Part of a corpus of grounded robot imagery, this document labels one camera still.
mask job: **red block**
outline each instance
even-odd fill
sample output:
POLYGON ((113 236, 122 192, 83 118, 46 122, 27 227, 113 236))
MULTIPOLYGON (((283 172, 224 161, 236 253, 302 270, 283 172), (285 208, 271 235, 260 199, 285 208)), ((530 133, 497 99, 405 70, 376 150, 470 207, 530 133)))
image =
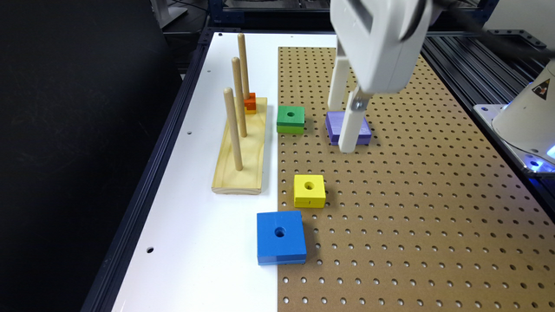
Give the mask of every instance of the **red block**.
POLYGON ((245 108, 247 110, 257 110, 257 95, 254 92, 249 93, 249 100, 245 100, 245 108))

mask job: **white table surface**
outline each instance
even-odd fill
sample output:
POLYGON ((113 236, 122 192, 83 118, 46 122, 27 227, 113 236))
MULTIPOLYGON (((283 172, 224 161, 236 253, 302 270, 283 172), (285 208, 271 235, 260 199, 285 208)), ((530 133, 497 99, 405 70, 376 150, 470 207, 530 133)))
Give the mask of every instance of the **white table surface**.
POLYGON ((336 37, 245 38, 251 92, 268 98, 262 193, 211 190, 225 125, 222 91, 233 88, 238 57, 237 34, 216 33, 113 311, 278 309, 278 268, 258 266, 256 232, 257 212, 278 209, 278 47, 335 47, 336 37))

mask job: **purple block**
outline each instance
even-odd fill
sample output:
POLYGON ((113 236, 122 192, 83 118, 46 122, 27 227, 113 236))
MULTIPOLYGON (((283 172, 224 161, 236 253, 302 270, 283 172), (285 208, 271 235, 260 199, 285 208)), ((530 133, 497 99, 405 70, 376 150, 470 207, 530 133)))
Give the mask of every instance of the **purple block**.
MULTIPOLYGON (((328 112, 326 114, 326 127, 328 128, 328 135, 330 136, 331 145, 333 146, 339 144, 339 134, 341 133, 344 116, 344 111, 328 112)), ((361 124, 361 131, 358 133, 358 140, 356 140, 356 144, 369 144, 371 138, 372 133, 370 132, 370 127, 368 127, 368 122, 366 121, 366 118, 364 118, 361 124)))

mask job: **stacked blocks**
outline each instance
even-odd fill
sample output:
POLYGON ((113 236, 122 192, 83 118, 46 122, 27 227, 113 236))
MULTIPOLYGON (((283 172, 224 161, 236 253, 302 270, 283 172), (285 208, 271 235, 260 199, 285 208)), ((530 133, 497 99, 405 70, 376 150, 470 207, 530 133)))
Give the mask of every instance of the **stacked blocks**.
POLYGON ((295 175, 293 186, 294 205, 297 208, 323 208, 326 204, 326 190, 323 176, 316 174, 295 175))
POLYGON ((304 107, 280 106, 277 109, 278 133, 304 133, 304 107))
POLYGON ((300 211, 257 214, 258 265, 306 261, 303 220, 300 211))
MULTIPOLYGON (((328 112, 326 114, 326 127, 328 128, 328 135, 330 136, 332 146, 336 146, 339 144, 339 134, 341 133, 341 126, 343 125, 344 116, 344 111, 328 112)), ((371 138, 372 133, 370 132, 370 127, 368 126, 368 122, 366 121, 366 119, 364 119, 361 124, 361 131, 358 133, 356 144, 369 144, 371 138)))
POLYGON ((249 95, 251 96, 248 100, 245 101, 245 114, 256 114, 257 113, 257 95, 253 92, 250 92, 249 95))

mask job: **brown pegboard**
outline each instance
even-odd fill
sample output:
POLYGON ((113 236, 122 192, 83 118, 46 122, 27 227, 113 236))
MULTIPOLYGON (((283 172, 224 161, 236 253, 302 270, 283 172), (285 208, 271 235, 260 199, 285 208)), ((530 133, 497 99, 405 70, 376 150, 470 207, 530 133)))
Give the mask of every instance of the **brown pegboard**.
POLYGON ((279 49, 279 105, 306 108, 304 135, 279 134, 279 210, 296 173, 322 174, 327 204, 301 209, 307 261, 279 266, 278 309, 555 311, 555 227, 434 71, 420 58, 376 95, 371 144, 342 154, 324 123, 334 58, 279 49))

